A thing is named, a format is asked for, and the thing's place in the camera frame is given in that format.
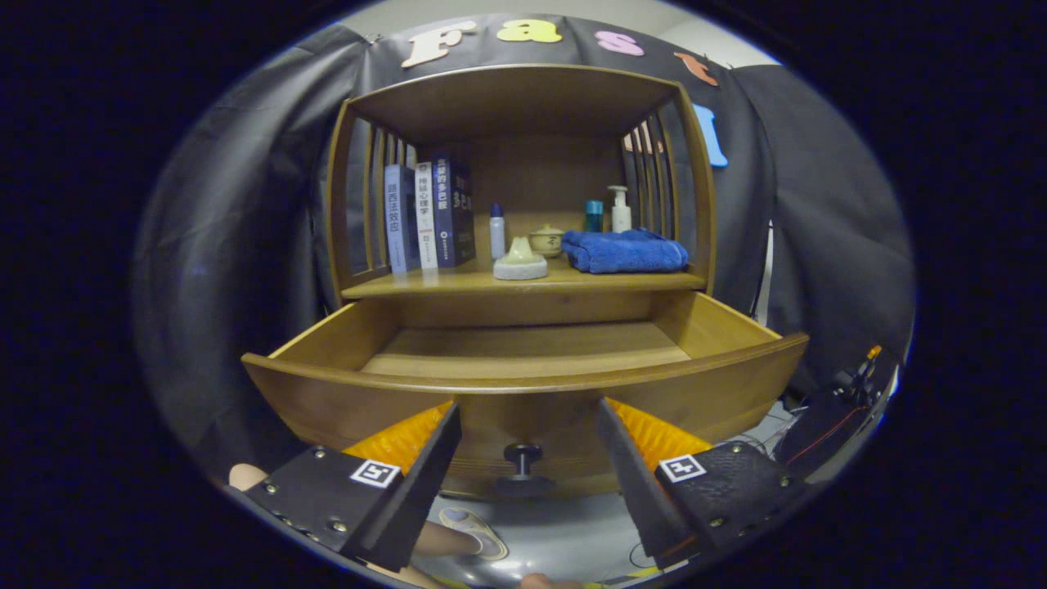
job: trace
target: small ceramic jar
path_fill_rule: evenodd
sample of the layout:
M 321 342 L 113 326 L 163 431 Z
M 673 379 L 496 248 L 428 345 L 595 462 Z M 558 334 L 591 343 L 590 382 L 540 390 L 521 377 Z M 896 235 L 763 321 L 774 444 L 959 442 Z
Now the small ceramic jar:
M 547 257 L 555 257 L 563 251 L 560 243 L 562 239 L 562 230 L 553 228 L 549 226 L 549 223 L 545 223 L 545 226 L 540 229 L 531 231 L 528 241 L 531 244 L 531 250 L 535 253 L 541 253 Z

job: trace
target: blue towel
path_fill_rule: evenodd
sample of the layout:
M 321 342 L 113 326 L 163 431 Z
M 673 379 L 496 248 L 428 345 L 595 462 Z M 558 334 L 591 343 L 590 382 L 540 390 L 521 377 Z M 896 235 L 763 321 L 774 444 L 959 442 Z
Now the blue towel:
M 563 233 L 571 265 L 583 272 L 675 272 L 687 267 L 687 249 L 647 229 Z

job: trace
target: shoe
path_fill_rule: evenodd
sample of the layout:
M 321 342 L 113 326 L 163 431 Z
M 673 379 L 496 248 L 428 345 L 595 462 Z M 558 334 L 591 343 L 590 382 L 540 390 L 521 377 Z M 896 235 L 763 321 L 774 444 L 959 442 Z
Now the shoe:
M 494 534 L 491 526 L 468 509 L 444 507 L 440 511 L 440 523 L 480 540 L 481 549 L 476 556 L 485 561 L 500 561 L 509 556 L 506 543 Z

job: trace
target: wooden shelf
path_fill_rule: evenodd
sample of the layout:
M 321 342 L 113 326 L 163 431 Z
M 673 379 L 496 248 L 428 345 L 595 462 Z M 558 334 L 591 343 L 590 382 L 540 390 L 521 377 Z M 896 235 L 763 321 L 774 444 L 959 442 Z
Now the wooden shelf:
M 360 372 L 424 379 L 570 377 L 688 362 L 651 322 L 402 330 Z
M 456 268 L 385 274 L 342 290 L 342 296 L 346 299 L 366 299 L 418 294 L 653 291 L 705 287 L 705 279 L 686 272 L 592 274 L 573 268 L 566 253 L 548 262 L 549 275 L 537 279 L 497 279 L 491 271 L 490 260 L 471 259 Z
M 520 133 L 621 139 L 677 86 L 584 66 L 490 66 L 410 80 L 349 104 L 415 144 Z

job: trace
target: white lotion bottle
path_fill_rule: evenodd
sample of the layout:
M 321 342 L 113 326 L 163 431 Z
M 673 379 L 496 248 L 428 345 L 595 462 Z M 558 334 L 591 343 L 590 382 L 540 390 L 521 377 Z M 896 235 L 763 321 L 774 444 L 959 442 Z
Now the white lotion bottle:
M 625 186 L 607 186 L 615 192 L 615 206 L 610 209 L 610 230 L 622 232 L 632 228 L 632 209 L 625 204 Z
M 502 205 L 491 205 L 491 258 L 497 259 L 506 254 L 506 217 Z

